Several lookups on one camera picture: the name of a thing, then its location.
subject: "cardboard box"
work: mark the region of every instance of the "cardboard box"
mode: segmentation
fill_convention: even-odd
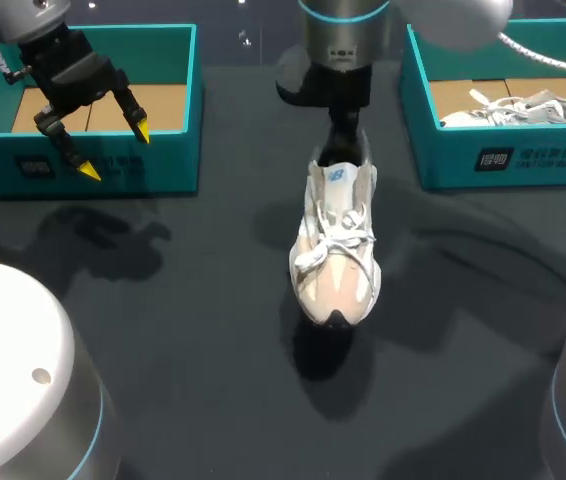
[[[147,113],[154,130],[181,130],[185,121],[187,85],[132,85],[130,90]],[[88,132],[124,132],[129,126],[112,93],[92,105]]]
[[[527,48],[566,61],[566,19],[513,20],[505,33]],[[447,51],[422,41],[408,26],[399,88],[423,187],[566,185],[565,124],[440,125],[444,112],[438,110],[431,82],[463,81],[469,96],[468,79],[504,79],[512,96],[549,88],[566,97],[566,71],[533,62],[501,42],[473,53]],[[458,105],[465,107],[463,102],[467,99]]]
[[[527,98],[549,90],[566,98],[566,78],[508,78],[505,83],[512,97]]]
[[[430,82],[430,90],[439,119],[465,110],[476,110],[482,105],[469,94],[475,89],[490,100],[509,97],[505,80],[452,80]]]
[[[26,88],[23,91],[21,104],[16,112],[12,133],[38,133],[34,116],[49,102],[38,88]],[[63,119],[63,125],[68,133],[84,132],[90,117],[91,107],[81,107]]]
[[[46,101],[31,79],[0,73],[0,198],[194,193],[198,186],[203,85],[194,25],[78,27],[95,51],[125,70],[148,113],[150,144],[138,142],[111,95],[64,119],[97,182],[65,165],[33,117]],[[12,69],[17,48],[5,48]]]
[[[478,90],[491,101],[507,97],[527,98],[543,90],[550,90],[558,97],[566,98],[566,78],[431,81],[430,90],[438,118],[443,119],[455,112],[483,107],[470,96],[469,92],[472,89]]]

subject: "sneaker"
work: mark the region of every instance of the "sneaker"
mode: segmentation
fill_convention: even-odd
[[[566,124],[566,99],[549,90],[529,98],[506,97],[495,102],[490,102],[477,90],[470,90],[470,95],[483,108],[448,115],[441,120],[442,127]]]
[[[381,288],[371,217],[377,173],[367,138],[360,137],[360,167],[350,162],[321,167],[318,151],[309,165],[305,213],[289,265],[299,303],[318,325],[357,325]]]

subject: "shoelace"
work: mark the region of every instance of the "shoelace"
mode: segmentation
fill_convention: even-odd
[[[343,216],[341,225],[337,226],[330,225],[320,205],[317,205],[316,210],[319,242],[311,251],[299,255],[294,266],[301,274],[308,273],[323,265],[330,253],[338,251],[354,260],[365,273],[370,285],[373,286],[374,275],[356,252],[356,249],[362,244],[376,241],[374,235],[363,226],[367,212],[365,205],[363,205],[362,213],[355,210],[347,212]]]
[[[505,125],[517,118],[527,118],[529,114],[521,97],[506,97],[490,102],[490,100],[478,90],[470,90],[474,100],[483,105],[481,110],[473,110],[471,113],[486,118],[492,125]]]

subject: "gray table surface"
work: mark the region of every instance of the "gray table surface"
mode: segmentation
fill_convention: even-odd
[[[566,189],[423,192],[382,62],[383,289],[349,348],[321,342],[287,252],[327,116],[278,100],[263,45],[207,62],[197,197],[0,202],[0,262],[61,299],[118,407],[122,480],[545,479]]]

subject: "shoe logo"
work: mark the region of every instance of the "shoe logo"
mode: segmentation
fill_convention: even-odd
[[[475,172],[500,172],[510,164],[513,148],[484,148],[479,153]]]
[[[337,181],[339,181],[343,178],[344,173],[345,173],[345,170],[343,170],[343,169],[334,170],[333,172],[330,172],[330,173],[327,174],[327,180],[328,180],[328,182],[337,182]]]

